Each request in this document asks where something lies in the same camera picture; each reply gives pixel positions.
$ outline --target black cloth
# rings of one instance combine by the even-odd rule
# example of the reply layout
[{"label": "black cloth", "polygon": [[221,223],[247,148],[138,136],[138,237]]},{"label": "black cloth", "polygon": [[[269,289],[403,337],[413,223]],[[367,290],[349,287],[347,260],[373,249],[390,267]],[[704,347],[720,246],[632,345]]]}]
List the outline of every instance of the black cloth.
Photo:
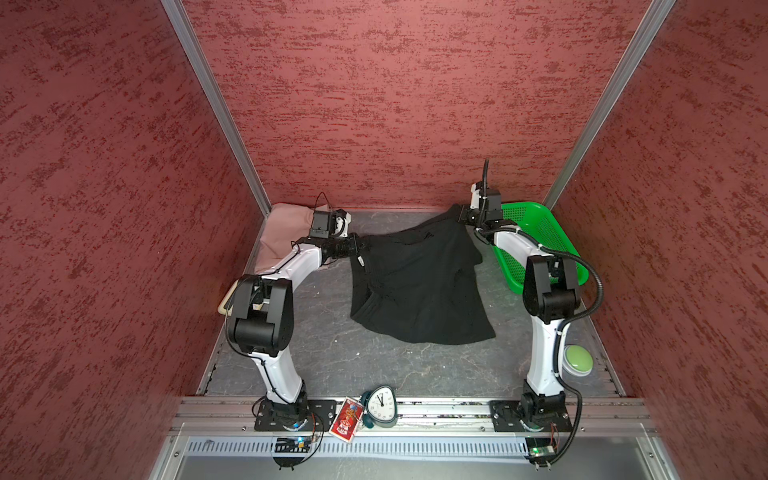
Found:
[{"label": "black cloth", "polygon": [[454,205],[417,227],[361,238],[352,264],[352,312],[360,325],[410,343],[462,345],[496,336],[475,277],[482,262]]}]

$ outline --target black mounting plate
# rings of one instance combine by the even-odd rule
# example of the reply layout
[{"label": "black mounting plate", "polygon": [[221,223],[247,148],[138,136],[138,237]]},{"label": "black mounting plate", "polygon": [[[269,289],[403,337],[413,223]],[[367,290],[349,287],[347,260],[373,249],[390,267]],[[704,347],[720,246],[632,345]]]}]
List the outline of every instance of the black mounting plate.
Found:
[{"label": "black mounting plate", "polygon": [[[493,429],[495,432],[526,432],[530,433],[523,427],[520,422],[520,417],[516,413],[518,404],[517,400],[491,400],[488,402],[488,406],[491,407],[491,420],[493,421]],[[563,417],[563,414],[567,414],[565,409],[562,412],[558,412],[557,416],[553,416],[551,423],[558,427],[560,433],[570,432],[573,427],[571,426],[571,419],[568,415]],[[543,425],[543,432],[548,432],[549,424]]]},{"label": "black mounting plate", "polygon": [[[336,400],[310,400],[310,412],[315,414],[315,430],[319,432],[325,426],[325,431],[328,432],[333,423],[333,419],[336,417]],[[263,400],[259,404],[259,411],[256,413],[256,422],[253,424],[253,429],[257,432],[292,432],[292,430],[286,430],[283,425],[277,421],[272,411],[272,402]],[[307,422],[303,427],[296,430],[296,432],[311,432],[312,416],[307,416]]]}]

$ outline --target red package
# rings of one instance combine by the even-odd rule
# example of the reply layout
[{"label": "red package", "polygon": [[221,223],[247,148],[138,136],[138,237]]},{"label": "red package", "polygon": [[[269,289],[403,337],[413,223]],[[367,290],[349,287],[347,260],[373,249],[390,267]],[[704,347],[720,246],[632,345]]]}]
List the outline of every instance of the red package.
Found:
[{"label": "red package", "polygon": [[347,397],[344,400],[339,414],[336,416],[336,420],[331,425],[331,435],[335,435],[342,439],[344,442],[351,442],[352,437],[355,436],[357,425],[362,418],[363,406],[356,400]]}]

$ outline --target red wall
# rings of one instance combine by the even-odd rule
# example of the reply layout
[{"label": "red wall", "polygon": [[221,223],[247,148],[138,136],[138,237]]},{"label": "red wall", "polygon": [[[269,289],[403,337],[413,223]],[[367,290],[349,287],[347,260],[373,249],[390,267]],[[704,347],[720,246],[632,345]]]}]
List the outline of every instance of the red wall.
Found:
[{"label": "red wall", "polygon": [[678,0],[555,208],[685,478],[768,472],[768,4]]},{"label": "red wall", "polygon": [[144,478],[260,214],[160,2],[0,38],[0,478]]},{"label": "red wall", "polygon": [[188,0],[273,202],[543,200],[648,0]]}]

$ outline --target green basket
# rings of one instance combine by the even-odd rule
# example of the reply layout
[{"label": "green basket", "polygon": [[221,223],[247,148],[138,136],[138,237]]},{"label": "green basket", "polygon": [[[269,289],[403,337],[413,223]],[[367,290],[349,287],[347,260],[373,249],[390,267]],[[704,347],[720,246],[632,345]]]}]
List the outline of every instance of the green basket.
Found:
[{"label": "green basket", "polygon": [[[503,204],[504,218],[514,220],[523,229],[545,247],[555,250],[563,250],[578,255],[574,244],[565,235],[557,220],[554,219],[552,212],[547,207],[536,202],[517,202],[514,204]],[[507,279],[509,288],[522,295],[523,279],[525,278],[525,266],[512,258],[504,250],[493,247],[498,264],[502,267],[504,277]],[[579,285],[584,285],[589,278],[587,269],[578,265]]]}]

